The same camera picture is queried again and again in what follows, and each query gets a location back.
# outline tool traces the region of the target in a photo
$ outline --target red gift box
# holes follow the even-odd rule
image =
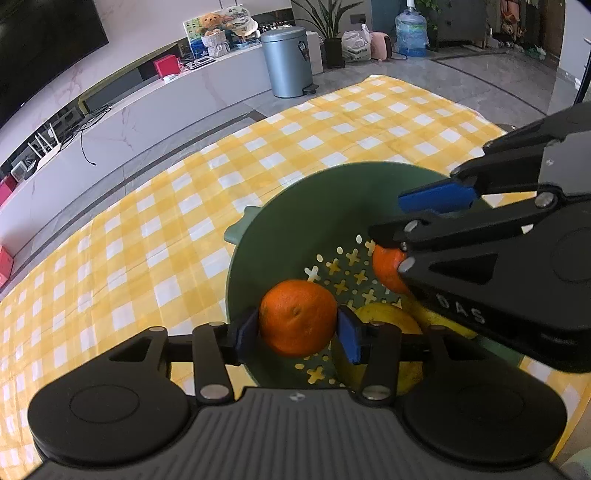
[[[177,57],[172,54],[154,60],[154,67],[156,67],[156,72],[158,72],[160,78],[166,77],[166,75],[181,73],[181,69],[178,67]]]
[[[17,181],[10,174],[0,181],[0,205],[6,202],[15,188],[17,188]]]
[[[0,247],[0,287],[10,278],[12,272],[12,257],[5,247]]]

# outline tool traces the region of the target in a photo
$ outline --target pink bag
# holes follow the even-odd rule
[[[392,42],[385,33],[371,32],[371,57],[380,61],[392,57]]]

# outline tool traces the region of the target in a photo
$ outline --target yellow fruit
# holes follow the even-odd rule
[[[408,298],[403,299],[402,309],[409,312],[423,329],[426,329],[429,325],[443,325],[466,338],[474,338],[477,335],[476,332],[469,328],[423,307],[423,305],[416,300]]]
[[[376,320],[377,322],[392,323],[398,326],[403,333],[422,333],[417,322],[408,313],[388,303],[370,303],[355,310],[355,314],[364,323]],[[365,373],[365,365],[352,365],[337,337],[333,338],[330,350],[339,380],[347,387],[357,390]],[[422,378],[423,366],[421,362],[400,362],[398,395],[408,392]]]

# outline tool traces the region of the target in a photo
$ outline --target gray trash can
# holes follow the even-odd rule
[[[273,95],[293,98],[316,91],[304,27],[266,31],[261,42]]]

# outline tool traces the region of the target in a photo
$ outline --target black cabinet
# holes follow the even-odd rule
[[[485,0],[439,0],[440,12],[430,12],[429,39],[440,42],[482,41],[486,35]]]

